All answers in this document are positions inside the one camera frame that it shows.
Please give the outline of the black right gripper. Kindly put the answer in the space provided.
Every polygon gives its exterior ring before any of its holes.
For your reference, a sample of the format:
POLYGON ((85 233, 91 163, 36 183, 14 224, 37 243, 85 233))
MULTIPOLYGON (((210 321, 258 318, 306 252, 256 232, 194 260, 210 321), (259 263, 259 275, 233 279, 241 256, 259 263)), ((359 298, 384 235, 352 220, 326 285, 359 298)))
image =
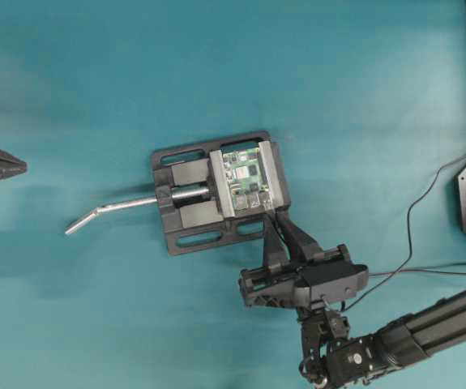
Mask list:
POLYGON ((276 213, 284 245, 270 216, 265 215, 263 265, 241 271, 240 293, 247 306, 320 310, 354 298, 366 287, 369 269, 355 264, 346 245, 330 250, 297 227, 287 211, 276 213))

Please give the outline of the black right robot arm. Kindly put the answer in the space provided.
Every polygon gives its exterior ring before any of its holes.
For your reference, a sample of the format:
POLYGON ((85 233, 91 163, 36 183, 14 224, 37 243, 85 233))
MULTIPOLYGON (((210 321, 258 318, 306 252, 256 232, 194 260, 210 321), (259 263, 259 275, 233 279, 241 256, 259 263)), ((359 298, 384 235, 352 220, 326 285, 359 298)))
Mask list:
POLYGON ((466 341, 466 290, 407 314, 366 336, 350 337, 344 304, 364 289, 367 266, 345 245, 323 250, 287 212, 263 218, 263 264, 241 271, 247 306, 291 309, 301 325, 301 376, 316 388, 371 383, 466 341))

